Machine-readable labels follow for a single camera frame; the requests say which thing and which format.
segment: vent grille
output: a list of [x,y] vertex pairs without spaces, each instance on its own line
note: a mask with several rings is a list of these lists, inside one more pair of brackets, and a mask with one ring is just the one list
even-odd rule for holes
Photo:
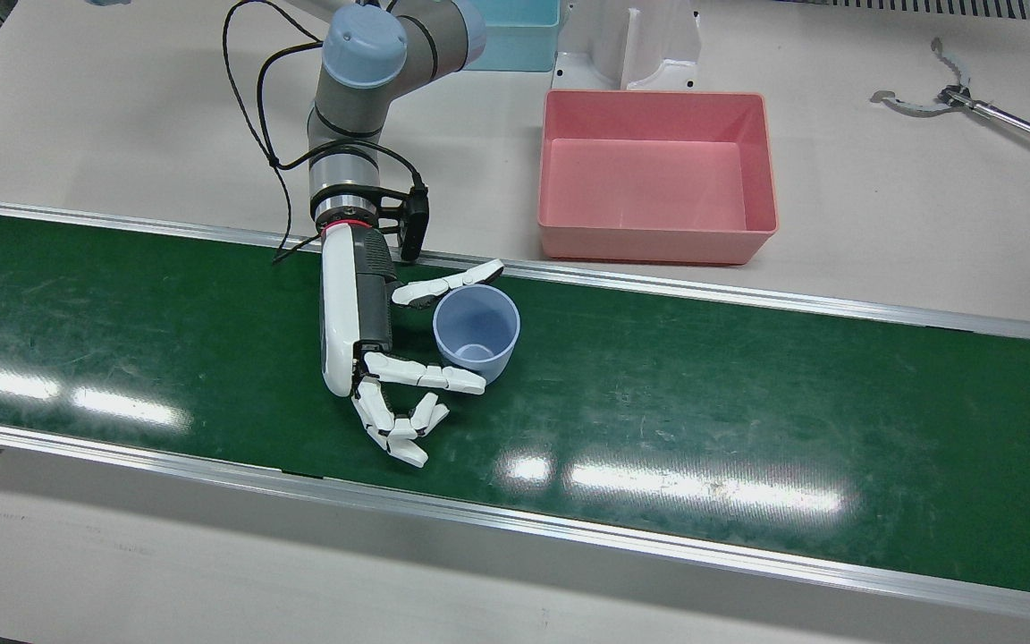
[[1030,0],[806,0],[812,4],[1030,21]]

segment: pink tray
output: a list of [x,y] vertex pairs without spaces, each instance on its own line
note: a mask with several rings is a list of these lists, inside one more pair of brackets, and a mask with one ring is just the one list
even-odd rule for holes
[[547,94],[539,231],[576,260],[745,264],[777,231],[757,94]]

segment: blue bin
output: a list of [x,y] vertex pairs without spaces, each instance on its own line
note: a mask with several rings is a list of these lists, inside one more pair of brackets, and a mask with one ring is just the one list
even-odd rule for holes
[[559,0],[471,0],[487,23],[487,45],[471,70],[550,71],[559,44]]

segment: white stand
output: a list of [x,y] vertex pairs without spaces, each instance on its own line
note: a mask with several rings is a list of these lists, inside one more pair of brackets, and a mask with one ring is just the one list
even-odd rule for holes
[[701,37],[689,0],[575,0],[566,7],[555,89],[694,87]]

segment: blue plastic cup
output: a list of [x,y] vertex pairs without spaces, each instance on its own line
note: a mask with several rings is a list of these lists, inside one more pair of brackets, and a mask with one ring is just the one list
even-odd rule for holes
[[447,363],[491,383],[503,374],[518,341],[518,308],[503,291],[471,284],[441,299],[432,329]]

